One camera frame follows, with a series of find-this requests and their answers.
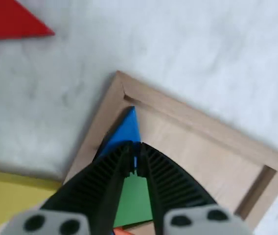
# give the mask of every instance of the wooden tray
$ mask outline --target wooden tray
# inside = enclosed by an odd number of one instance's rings
[[[136,107],[142,141],[163,152],[254,229],[278,195],[278,152],[117,72],[66,180],[90,164],[120,113]],[[151,234],[144,225],[132,232]]]

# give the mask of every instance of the blue triangle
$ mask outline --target blue triangle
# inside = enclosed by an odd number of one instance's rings
[[[129,110],[123,122],[110,137],[99,156],[106,155],[113,150],[115,146],[118,146],[124,141],[141,141],[135,107]]]
[[[103,157],[124,141],[141,142],[136,110],[132,107],[119,127],[100,150]],[[125,178],[114,227],[139,223],[152,219],[148,184],[145,178],[130,174]]]

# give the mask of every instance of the gray marble surface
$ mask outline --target gray marble surface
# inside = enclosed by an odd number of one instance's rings
[[[278,148],[277,0],[21,2],[56,36],[0,41],[0,170],[63,178],[116,70]]]

